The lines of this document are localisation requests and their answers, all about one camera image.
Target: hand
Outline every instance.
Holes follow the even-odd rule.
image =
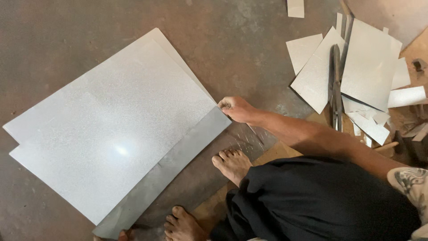
[[[256,115],[260,110],[254,108],[241,97],[224,97],[217,106],[234,121],[257,125]]]

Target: black pants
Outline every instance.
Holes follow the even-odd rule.
[[[213,241],[409,240],[420,227],[407,197],[359,166],[322,157],[251,167],[226,196]]]

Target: metal sheet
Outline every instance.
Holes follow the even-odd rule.
[[[406,58],[397,60],[394,77],[392,78],[391,90],[410,85],[409,69],[407,69]]]
[[[93,233],[116,239],[121,230],[130,228],[175,176],[231,123],[214,107],[135,185]]]
[[[175,48],[170,44],[162,32],[155,28],[146,35],[137,39],[131,43],[127,48],[134,48],[134,46],[142,47],[151,41],[155,41],[159,44],[162,49],[192,78],[192,80],[208,95],[212,101],[214,99],[204,88],[198,78],[190,70],[189,66],[184,62]],[[59,91],[55,92],[48,98],[44,99],[34,107],[30,108],[23,114],[17,116],[3,126],[3,128],[18,142],[22,143],[26,139],[29,139],[38,130],[41,130],[43,126],[50,120],[55,118],[58,113],[62,112],[62,107],[65,105],[65,101],[69,101],[74,94],[74,86],[81,86],[85,83],[82,77],[74,80],[72,83],[66,85]]]
[[[386,121],[390,118],[388,113],[382,112],[382,113],[377,113],[373,119],[376,121],[376,123],[378,125],[384,126]]]
[[[342,77],[342,93],[387,111],[400,49],[398,40],[354,19]]]
[[[287,8],[289,17],[305,17],[305,6],[303,0],[287,0]]]
[[[428,125],[425,125],[416,136],[412,139],[413,142],[421,142],[428,134]]]
[[[337,17],[336,17],[336,31],[337,31],[337,33],[340,36],[342,36],[342,19],[343,19],[342,13],[337,13]]]
[[[343,51],[345,41],[334,27],[324,37],[312,57],[300,71],[291,87],[318,113],[328,102],[328,83],[330,74],[330,50],[334,44]]]
[[[371,148],[372,147],[372,139],[369,136],[367,136],[366,134],[364,134],[363,139],[365,141],[365,145],[367,145],[368,147]]]
[[[428,125],[428,123],[423,123],[420,124],[418,126],[416,126],[415,128],[413,128],[413,130],[407,132],[406,134],[402,135],[402,137],[414,137],[416,136],[426,125]]]
[[[361,129],[354,122],[352,122],[352,124],[354,125],[354,135],[360,136],[361,135]]]
[[[425,103],[426,98],[425,88],[423,86],[391,90],[388,108],[423,104]]]
[[[216,106],[153,40],[59,92],[61,114],[10,154],[94,224]]]
[[[297,75],[322,41],[322,34],[286,42],[294,73]]]
[[[377,125],[373,119],[367,120],[357,112],[347,113],[346,115],[377,143],[380,145],[385,143],[389,135],[389,131],[385,127]]]
[[[382,29],[407,47],[428,26],[428,1],[421,0],[346,0],[354,16]]]

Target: toe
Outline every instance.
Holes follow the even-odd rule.
[[[186,210],[184,210],[183,207],[181,206],[175,206],[172,208],[172,214],[176,217],[176,218],[183,218],[186,216]]]
[[[165,230],[165,235],[169,238],[172,238],[172,231],[171,230]]]
[[[221,157],[219,156],[213,156],[212,161],[215,167],[218,167],[219,165],[223,164],[223,159],[221,159]]]
[[[229,150],[225,151],[224,153],[227,157],[232,157],[232,153]]]
[[[168,222],[170,222],[172,225],[174,225],[174,226],[176,226],[177,225],[177,219],[173,216],[173,215],[168,215],[167,217],[166,217],[166,220],[168,221]]]
[[[226,153],[224,153],[224,151],[221,151],[221,152],[219,152],[218,153],[219,154],[219,156],[221,157],[221,158],[223,158],[223,160],[226,160],[228,157],[226,156]]]
[[[175,230],[175,226],[170,222],[164,223],[163,226],[165,227],[165,231],[172,231],[173,232]]]

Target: person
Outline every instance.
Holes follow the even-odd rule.
[[[218,106],[263,127],[304,156],[252,166],[240,150],[212,162],[239,189],[210,233],[181,206],[166,217],[165,240],[424,240],[427,171],[386,158],[348,134],[256,109],[240,97]]]

